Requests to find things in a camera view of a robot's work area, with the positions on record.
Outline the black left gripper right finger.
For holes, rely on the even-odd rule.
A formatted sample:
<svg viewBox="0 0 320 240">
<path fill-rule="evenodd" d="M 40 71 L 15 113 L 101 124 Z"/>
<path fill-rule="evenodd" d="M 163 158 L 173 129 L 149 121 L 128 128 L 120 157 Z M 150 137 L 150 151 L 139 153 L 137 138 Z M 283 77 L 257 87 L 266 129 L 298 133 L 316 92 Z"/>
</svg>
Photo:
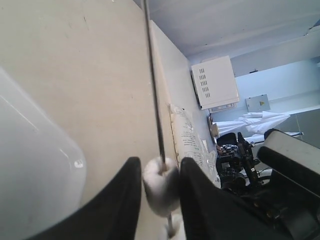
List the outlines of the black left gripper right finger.
<svg viewBox="0 0 320 240">
<path fill-rule="evenodd" d="M 182 159 L 179 196 L 188 240 L 286 240 L 243 201 L 210 181 L 190 157 Z"/>
</svg>

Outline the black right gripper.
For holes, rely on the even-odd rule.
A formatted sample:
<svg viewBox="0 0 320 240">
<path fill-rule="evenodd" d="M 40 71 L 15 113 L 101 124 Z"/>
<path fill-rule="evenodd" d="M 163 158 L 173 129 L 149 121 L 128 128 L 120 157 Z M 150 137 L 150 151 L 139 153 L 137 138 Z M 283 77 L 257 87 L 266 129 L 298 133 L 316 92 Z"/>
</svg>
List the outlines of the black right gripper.
<svg viewBox="0 0 320 240">
<path fill-rule="evenodd" d="M 269 169 L 256 183 L 242 174 L 221 176 L 221 189 L 235 195 L 255 217 L 291 240 L 320 238 L 320 200 Z"/>
</svg>

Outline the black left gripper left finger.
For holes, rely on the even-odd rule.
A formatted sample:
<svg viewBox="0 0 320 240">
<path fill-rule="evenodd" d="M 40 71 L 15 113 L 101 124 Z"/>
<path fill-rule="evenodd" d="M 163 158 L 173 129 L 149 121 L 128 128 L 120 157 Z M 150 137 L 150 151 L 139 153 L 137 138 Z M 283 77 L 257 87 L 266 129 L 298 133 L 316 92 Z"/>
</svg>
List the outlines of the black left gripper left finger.
<svg viewBox="0 0 320 240">
<path fill-rule="evenodd" d="M 133 240 L 142 198 L 142 168 L 129 157 L 113 179 L 85 206 L 32 236 L 33 240 Z"/>
</svg>

